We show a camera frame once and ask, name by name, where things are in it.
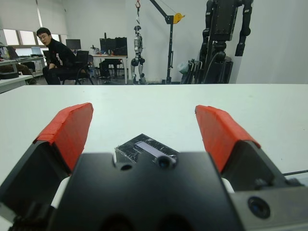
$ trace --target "robot leg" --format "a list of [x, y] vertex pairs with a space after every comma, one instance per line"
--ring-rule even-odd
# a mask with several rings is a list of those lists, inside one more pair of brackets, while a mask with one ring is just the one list
[[140, 75], [140, 84], [145, 84], [145, 77], [143, 73], [143, 64], [145, 62], [145, 59], [142, 57], [140, 58], [140, 64], [139, 64], [139, 75]]
[[133, 79], [133, 84], [137, 84], [135, 68], [138, 66], [139, 60], [134, 58], [131, 60], [130, 68], [131, 68], [131, 77]]

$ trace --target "desk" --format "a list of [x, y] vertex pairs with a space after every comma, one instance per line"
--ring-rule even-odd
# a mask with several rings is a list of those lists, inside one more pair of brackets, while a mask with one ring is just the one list
[[179, 152], [204, 151], [194, 114], [202, 104], [229, 112], [282, 173], [306, 170], [307, 97], [308, 85], [293, 84], [23, 86], [0, 95], [0, 184], [61, 109], [86, 102], [94, 112], [84, 153], [114, 153], [141, 133]]
[[22, 58], [22, 59], [16, 59], [16, 60], [4, 60], [0, 62], [0, 66], [3, 65], [13, 65], [14, 71], [16, 71], [16, 64], [18, 63], [26, 63], [26, 62], [33, 62], [33, 61], [40, 61], [42, 64], [42, 68], [44, 68], [45, 60], [44, 57], [29, 57], [29, 58]]
[[93, 60], [94, 60], [94, 66], [95, 66], [95, 59], [100, 59], [100, 62], [102, 59], [121, 59], [123, 66], [124, 66], [124, 75], [125, 75], [125, 84], [128, 83], [128, 74], [127, 74], [127, 56], [125, 55], [105, 55], [105, 54], [94, 54]]
[[0, 79], [0, 93], [26, 85], [25, 80], [31, 79], [32, 76], [19, 76], [18, 78]]

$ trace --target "red hook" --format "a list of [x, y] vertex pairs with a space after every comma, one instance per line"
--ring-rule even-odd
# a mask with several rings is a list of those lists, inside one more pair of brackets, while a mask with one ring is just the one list
[[137, 9], [139, 9], [141, 7], [140, 0], [137, 0], [137, 4], [135, 4], [135, 6], [137, 7]]

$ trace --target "laptop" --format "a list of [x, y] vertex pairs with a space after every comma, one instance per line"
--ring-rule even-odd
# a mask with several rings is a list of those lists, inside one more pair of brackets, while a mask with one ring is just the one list
[[33, 55], [42, 55], [40, 47], [31, 47], [31, 50]]
[[16, 53], [14, 47], [6, 47], [8, 49], [8, 52], [9, 52], [9, 56], [10, 56], [10, 59], [19, 59], [19, 56], [18, 54]]

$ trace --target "camera lens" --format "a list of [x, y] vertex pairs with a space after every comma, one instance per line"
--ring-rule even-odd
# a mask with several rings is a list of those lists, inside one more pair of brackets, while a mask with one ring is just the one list
[[169, 168], [170, 166], [170, 160], [168, 157], [166, 156], [161, 156], [157, 159], [158, 162], [158, 166], [162, 169], [166, 169]]
[[250, 197], [248, 200], [248, 207], [258, 218], [267, 219], [270, 217], [269, 205], [259, 197]]

